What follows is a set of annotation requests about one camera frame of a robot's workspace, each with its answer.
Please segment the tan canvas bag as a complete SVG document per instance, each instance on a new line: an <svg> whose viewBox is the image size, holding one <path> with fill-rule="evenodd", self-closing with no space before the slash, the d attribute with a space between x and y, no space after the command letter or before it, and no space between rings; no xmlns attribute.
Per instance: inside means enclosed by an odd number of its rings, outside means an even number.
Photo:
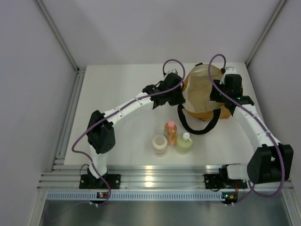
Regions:
<svg viewBox="0 0 301 226"><path fill-rule="evenodd" d="M219 119L228 119L230 112L223 103L210 100L212 83L208 75L208 64L195 65L184 80L182 95L184 104L177 107L177 113L182 126L191 134L203 135L211 131ZM201 121L207 121L204 129L192 129L186 120L184 111L188 115Z"/></svg>

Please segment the orange bottle pink cap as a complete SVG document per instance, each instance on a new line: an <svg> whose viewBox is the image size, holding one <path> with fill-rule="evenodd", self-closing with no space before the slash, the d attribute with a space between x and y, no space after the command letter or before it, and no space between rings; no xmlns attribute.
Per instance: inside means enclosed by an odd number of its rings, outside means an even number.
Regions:
<svg viewBox="0 0 301 226"><path fill-rule="evenodd" d="M168 145L175 145L177 141L177 126L174 121L169 121L165 124L164 135Z"/></svg>

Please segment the green bottle white cap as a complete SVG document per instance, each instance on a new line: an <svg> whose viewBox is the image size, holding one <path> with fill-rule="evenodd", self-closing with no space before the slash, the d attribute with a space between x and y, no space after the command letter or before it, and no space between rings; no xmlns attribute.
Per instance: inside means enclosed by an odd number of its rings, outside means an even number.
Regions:
<svg viewBox="0 0 301 226"><path fill-rule="evenodd" d="M177 137L175 149L179 154L187 154L193 146L193 138L190 133L184 132Z"/></svg>

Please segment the cream jar bottle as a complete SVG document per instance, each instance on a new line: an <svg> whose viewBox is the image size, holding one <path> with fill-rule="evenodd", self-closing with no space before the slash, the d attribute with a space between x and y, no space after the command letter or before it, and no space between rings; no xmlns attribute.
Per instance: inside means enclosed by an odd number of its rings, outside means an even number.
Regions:
<svg viewBox="0 0 301 226"><path fill-rule="evenodd" d="M156 156L162 157L166 154L168 142L165 136L155 136L152 140L152 145Z"/></svg>

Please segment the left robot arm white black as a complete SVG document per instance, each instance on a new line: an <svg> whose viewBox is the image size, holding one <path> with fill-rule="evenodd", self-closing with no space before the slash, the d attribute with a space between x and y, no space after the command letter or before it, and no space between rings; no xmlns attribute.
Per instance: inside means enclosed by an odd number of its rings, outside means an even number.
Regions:
<svg viewBox="0 0 301 226"><path fill-rule="evenodd" d="M91 161L87 173L81 176L81 189L104 188L110 175L107 173L108 152L115 146L115 132L127 121L159 106L184 103L182 96L183 78L175 69L165 74L158 84L146 86L128 102L104 113L98 110L91 114L87 141Z"/></svg>

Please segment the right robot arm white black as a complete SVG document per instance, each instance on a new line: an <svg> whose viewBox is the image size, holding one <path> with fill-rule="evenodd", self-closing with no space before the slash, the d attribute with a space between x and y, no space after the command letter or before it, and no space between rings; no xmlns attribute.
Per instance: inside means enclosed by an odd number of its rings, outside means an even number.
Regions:
<svg viewBox="0 0 301 226"><path fill-rule="evenodd" d="M242 77L235 68L222 68L222 78L214 79L210 100L223 103L239 123L253 147L248 163L225 166L219 182L230 187L236 180L249 180L253 184L283 183L289 179L293 149L282 144L267 129L257 113L253 100L243 95Z"/></svg>

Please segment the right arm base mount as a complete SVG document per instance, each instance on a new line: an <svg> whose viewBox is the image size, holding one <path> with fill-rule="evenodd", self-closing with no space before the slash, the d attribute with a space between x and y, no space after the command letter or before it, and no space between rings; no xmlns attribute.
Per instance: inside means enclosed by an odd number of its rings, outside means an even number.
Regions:
<svg viewBox="0 0 301 226"><path fill-rule="evenodd" d="M220 189L247 189L247 183L243 180L224 179L219 174L205 174L204 175L205 188L212 191L219 191Z"/></svg>

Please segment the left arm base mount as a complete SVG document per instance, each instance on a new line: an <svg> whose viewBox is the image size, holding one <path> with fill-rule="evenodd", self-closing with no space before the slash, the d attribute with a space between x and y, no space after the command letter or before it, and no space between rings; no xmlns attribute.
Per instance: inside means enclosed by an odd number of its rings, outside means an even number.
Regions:
<svg viewBox="0 0 301 226"><path fill-rule="evenodd" d="M119 189L121 182L120 174L106 174L104 180L109 185L110 189ZM96 179L89 174L83 174L80 177L79 189L107 189L107 185L102 179Z"/></svg>

